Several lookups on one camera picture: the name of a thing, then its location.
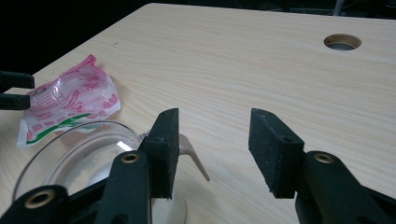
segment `plastic bag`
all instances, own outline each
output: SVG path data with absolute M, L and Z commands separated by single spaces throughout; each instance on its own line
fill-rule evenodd
M 89 55 L 57 79 L 27 93 L 31 107 L 23 112 L 17 147 L 32 146 L 49 133 L 107 119 L 120 110 L 111 77 L 95 63 Z

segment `grommet hole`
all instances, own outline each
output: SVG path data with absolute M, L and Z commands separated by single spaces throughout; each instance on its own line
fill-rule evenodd
M 124 163 L 132 163 L 139 160 L 139 155 L 137 154 L 127 154 L 121 159 Z
M 315 157 L 315 159 L 317 161 L 320 161 L 320 162 L 323 162 L 323 163 L 333 163 L 334 162 L 332 157 L 328 156 L 326 154 L 316 154 L 314 157 Z
M 354 35 L 337 34 L 329 35 L 323 40 L 329 49 L 353 50 L 361 46 L 361 40 Z
M 53 191 L 53 189 L 45 189 L 39 191 L 36 194 L 30 196 L 26 200 L 25 207 L 29 209 L 41 207 L 52 201 L 54 197 L 55 197 L 55 191 Z

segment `table surface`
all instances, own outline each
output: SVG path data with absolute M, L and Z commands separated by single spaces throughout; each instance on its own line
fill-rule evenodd
M 333 34 L 361 46 L 328 49 Z M 39 71 L 35 84 L 94 55 L 120 95 L 109 119 L 142 133 L 179 108 L 180 132 L 211 176 L 180 157 L 186 223 L 297 223 L 294 200 L 273 197 L 248 151 L 251 108 L 275 113 L 305 151 L 332 153 L 364 186 L 396 198 L 395 36 L 394 21 L 150 4 Z M 0 214 L 50 138 L 17 148 L 22 116 L 0 111 Z

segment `wooden table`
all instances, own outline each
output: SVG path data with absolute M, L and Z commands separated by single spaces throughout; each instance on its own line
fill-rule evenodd
M 333 34 L 355 35 L 361 46 L 329 49 L 323 39 Z M 305 151 L 334 154 L 364 186 L 396 198 L 395 36 L 394 21 L 151 4 L 42 69 L 35 83 L 94 55 L 120 95 L 110 119 L 142 133 L 179 108 L 180 132 L 212 178 L 180 158 L 187 223 L 297 223 L 294 200 L 273 197 L 248 151 L 251 108 L 275 113 Z M 16 147 L 21 118 L 0 111 L 0 214 L 45 144 Z

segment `dark background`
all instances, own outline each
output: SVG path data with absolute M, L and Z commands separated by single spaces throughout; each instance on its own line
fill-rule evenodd
M 336 0 L 154 2 L 331 16 Z M 153 2 L 144 0 L 2 1 L 0 71 L 33 74 L 148 3 Z M 346 0 L 342 16 L 394 20 L 395 7 L 396 0 Z

